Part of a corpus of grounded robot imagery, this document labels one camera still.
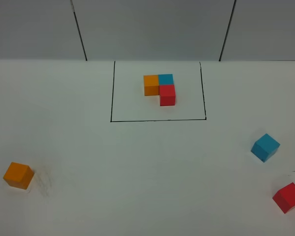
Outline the blue template block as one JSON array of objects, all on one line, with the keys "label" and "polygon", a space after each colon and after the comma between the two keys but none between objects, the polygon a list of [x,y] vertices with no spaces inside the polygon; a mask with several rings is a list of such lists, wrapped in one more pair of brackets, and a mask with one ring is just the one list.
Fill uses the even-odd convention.
[{"label": "blue template block", "polygon": [[159,74],[158,81],[159,81],[159,85],[173,85],[174,84],[173,74]]}]

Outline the red template block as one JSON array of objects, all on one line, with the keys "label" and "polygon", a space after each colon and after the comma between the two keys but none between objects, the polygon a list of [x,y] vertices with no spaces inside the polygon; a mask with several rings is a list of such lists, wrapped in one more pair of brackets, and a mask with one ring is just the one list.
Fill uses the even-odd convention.
[{"label": "red template block", "polygon": [[175,85],[159,86],[160,106],[174,106],[176,103]]}]

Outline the orange template block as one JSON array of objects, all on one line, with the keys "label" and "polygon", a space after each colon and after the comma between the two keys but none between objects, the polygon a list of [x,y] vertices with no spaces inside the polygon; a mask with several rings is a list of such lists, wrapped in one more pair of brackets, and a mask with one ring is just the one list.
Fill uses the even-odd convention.
[{"label": "orange template block", "polygon": [[158,75],[144,75],[144,95],[159,95]]}]

